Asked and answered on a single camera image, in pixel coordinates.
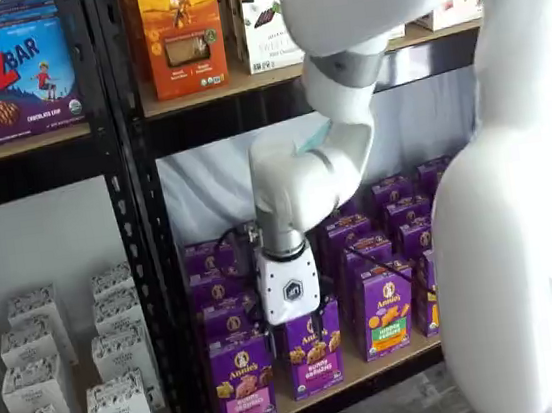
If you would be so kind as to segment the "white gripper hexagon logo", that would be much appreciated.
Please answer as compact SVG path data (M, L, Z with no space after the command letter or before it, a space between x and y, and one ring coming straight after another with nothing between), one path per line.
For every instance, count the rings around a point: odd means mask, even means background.
M311 313L316 335L339 329L337 298L325 296L321 301L319 274L308 242L300 253L287 258L274 259L259 249L255 255L257 286L269 325L282 325ZM263 326L263 335L274 364L279 360L276 334L268 324Z

